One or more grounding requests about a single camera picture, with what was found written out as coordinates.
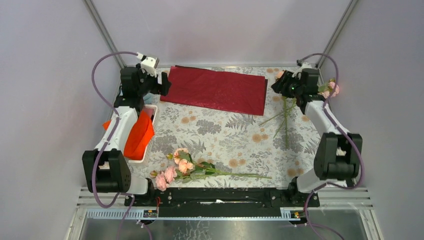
orange cloth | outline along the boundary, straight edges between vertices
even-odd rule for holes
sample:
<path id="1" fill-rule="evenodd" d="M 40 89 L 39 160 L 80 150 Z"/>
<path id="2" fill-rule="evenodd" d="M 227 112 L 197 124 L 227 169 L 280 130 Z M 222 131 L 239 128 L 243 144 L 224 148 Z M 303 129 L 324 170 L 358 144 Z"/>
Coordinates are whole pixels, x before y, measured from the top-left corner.
<path id="1" fill-rule="evenodd" d="M 111 121 L 103 123 L 103 128 L 108 129 Z M 145 149 L 152 137 L 155 135 L 152 120 L 145 111 L 141 111 L 137 122 L 132 126 L 126 140 L 123 156 L 132 160 L 141 160 L 145 154 Z"/>

robotic arm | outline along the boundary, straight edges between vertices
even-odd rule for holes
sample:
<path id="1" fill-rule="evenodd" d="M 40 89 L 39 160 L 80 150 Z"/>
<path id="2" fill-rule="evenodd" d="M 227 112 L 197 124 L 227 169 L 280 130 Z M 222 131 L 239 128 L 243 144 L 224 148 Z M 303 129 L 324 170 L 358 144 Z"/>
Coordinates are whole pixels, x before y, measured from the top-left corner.
<path id="1" fill-rule="evenodd" d="M 166 72 L 159 78 L 156 67 L 159 59 L 138 53 L 140 63 L 136 66 L 127 66 L 120 70 L 120 93 L 116 96 L 114 112 L 110 124 L 94 150 L 87 150 L 82 155 L 85 178 L 90 192 L 95 159 L 101 154 L 95 171 L 95 187 L 98 193 L 130 193 L 146 194 L 152 186 L 146 178 L 133 176 L 124 158 L 123 151 L 131 129 L 137 122 L 140 112 L 145 105 L 143 97 L 148 94 L 166 96 L 171 87 Z M 106 143 L 103 152 L 99 150 Z"/>
<path id="2" fill-rule="evenodd" d="M 326 99 L 318 94 L 319 71 L 307 62 L 298 62 L 298 65 L 300 68 L 297 71 L 285 71 L 271 86 L 274 92 L 284 97 L 296 98 L 296 105 L 312 121 L 321 136 L 313 169 L 295 177 L 289 185 L 289 191 L 293 194 L 310 193 L 326 182 L 345 181 L 358 176 L 359 158 L 330 118 L 347 133 L 359 151 L 362 148 L 362 137 L 350 133 L 339 123 L 328 105 L 324 105 Z"/>

plastic container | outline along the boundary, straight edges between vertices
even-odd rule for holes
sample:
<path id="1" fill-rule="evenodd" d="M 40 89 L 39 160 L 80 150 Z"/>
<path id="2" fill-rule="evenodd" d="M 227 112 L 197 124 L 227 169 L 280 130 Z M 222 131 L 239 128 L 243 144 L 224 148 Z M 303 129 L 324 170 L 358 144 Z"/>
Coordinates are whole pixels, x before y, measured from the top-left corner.
<path id="1" fill-rule="evenodd" d="M 153 125 L 153 129 L 155 129 L 155 123 L 156 123 L 156 119 L 158 118 L 158 113 L 159 113 L 158 106 L 152 105 L 152 104 L 145 104 L 144 107 L 147 108 L 147 109 L 153 109 L 153 120 L 151 121 L 151 124 Z M 152 143 L 153 143 L 154 140 L 155 140 L 155 136 L 153 136 L 151 138 L 150 142 L 147 144 L 147 146 L 146 146 L 146 148 L 144 150 L 143 158 L 141 160 L 131 160 L 131 159 L 129 159 L 129 158 L 126 157 L 125 159 L 126 159 L 127 163 L 130 163 L 130 164 L 141 164 L 143 162 L 147 162 L 147 161 L 145 161 L 146 160 L 146 156 L 149 155 L 150 150 L 152 149 L 152 145 L 153 145 Z"/>

tabletop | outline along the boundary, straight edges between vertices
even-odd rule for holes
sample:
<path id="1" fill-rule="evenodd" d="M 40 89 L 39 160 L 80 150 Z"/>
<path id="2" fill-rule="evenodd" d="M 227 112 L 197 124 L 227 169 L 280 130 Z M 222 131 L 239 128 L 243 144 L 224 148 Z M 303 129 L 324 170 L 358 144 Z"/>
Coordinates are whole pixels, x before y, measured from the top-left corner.
<path id="1" fill-rule="evenodd" d="M 313 160 L 320 136 L 312 122 L 298 107 L 288 114 L 273 118 L 284 109 L 281 94 L 271 89 L 278 72 L 294 71 L 296 68 L 274 67 L 212 67 L 214 71 L 265 76 L 268 79 L 265 110 L 263 116 L 221 111 L 160 101 L 152 98 L 158 106 L 155 136 L 147 153 L 147 161 L 130 163 L 132 173 L 139 177 L 150 176 L 150 172 L 164 171 L 174 163 L 166 158 L 176 148 L 188 148 L 193 160 L 198 163 L 213 163 L 217 169 L 230 173 L 260 174 L 267 178 L 240 176 L 211 176 L 187 183 L 174 181 L 170 187 L 208 188 L 274 188 L 287 187 L 295 176 L 306 173 L 313 167 Z M 169 72 L 169 68 L 159 68 Z"/>

metal post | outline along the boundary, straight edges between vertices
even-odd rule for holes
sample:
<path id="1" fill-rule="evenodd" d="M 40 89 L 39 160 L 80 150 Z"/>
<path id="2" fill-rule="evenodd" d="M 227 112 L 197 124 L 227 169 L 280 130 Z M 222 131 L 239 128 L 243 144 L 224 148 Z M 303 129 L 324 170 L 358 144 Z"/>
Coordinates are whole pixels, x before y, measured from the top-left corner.
<path id="1" fill-rule="evenodd" d="M 108 30 L 106 29 L 105 24 L 102 21 L 102 18 L 99 15 L 99 12 L 96 9 L 96 6 L 94 5 L 92 0 L 82 0 L 87 7 L 87 11 L 90 13 L 95 25 L 97 26 L 97 29 L 99 30 L 101 36 L 103 37 L 104 41 L 106 42 L 107 47 L 109 48 L 111 53 L 118 52 L 117 47 L 114 44 L 114 41 L 111 38 L 111 35 L 109 34 Z M 118 66 L 123 69 L 125 68 L 125 62 L 122 59 L 121 55 L 115 55 L 113 56 Z"/>
<path id="2" fill-rule="evenodd" d="M 330 53 L 331 49 L 334 46 L 334 43 L 336 42 L 337 38 L 340 35 L 340 32 L 342 31 L 343 27 L 345 26 L 346 22 L 348 21 L 349 17 L 351 16 L 352 11 L 354 10 L 355 6 L 357 5 L 357 3 L 359 1 L 360 0 L 351 0 L 349 2 L 349 4 L 347 5 L 346 10 L 343 13 L 343 16 L 341 17 L 340 21 L 338 22 L 338 25 L 335 28 L 335 30 L 334 30 L 331 38 L 330 38 L 330 41 L 327 43 L 327 46 L 325 47 L 323 53 L 325 53 L 325 54 L 329 54 Z M 321 56 L 319 58 L 318 62 L 316 63 L 317 64 L 317 67 L 318 68 L 321 68 L 323 66 L 325 60 L 326 60 L 326 57 Z"/>

